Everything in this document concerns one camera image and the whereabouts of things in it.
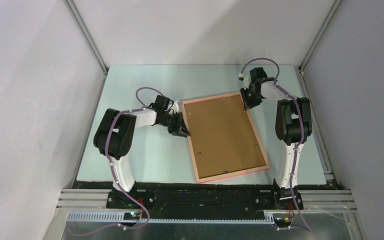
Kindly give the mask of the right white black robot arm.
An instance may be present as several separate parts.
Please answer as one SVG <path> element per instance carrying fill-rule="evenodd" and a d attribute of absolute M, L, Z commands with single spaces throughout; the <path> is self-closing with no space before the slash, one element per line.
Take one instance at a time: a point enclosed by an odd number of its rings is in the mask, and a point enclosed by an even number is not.
<path fill-rule="evenodd" d="M 240 72 L 238 79 L 243 83 L 240 95 L 245 111 L 257 107 L 263 100 L 276 104 L 275 134 L 283 143 L 283 150 L 270 201 L 275 208 L 284 209 L 298 195 L 299 159 L 312 134 L 310 101 L 291 94 L 274 77 L 268 77 L 262 67 L 256 67 L 248 74 Z"/>

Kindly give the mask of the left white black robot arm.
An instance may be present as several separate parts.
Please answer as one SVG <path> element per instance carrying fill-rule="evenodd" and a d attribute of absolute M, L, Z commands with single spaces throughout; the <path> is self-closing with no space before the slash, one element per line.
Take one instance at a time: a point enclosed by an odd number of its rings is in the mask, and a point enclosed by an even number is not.
<path fill-rule="evenodd" d="M 166 127 L 168 133 L 176 137 L 191 135 L 179 103 L 163 95 L 157 95 L 153 103 L 142 108 L 107 109 L 94 135 L 93 145 L 107 157 L 113 187 L 121 191 L 118 201 L 125 208 L 133 208 L 138 202 L 138 194 L 131 190 L 135 180 L 128 160 L 135 130 L 154 125 Z"/>

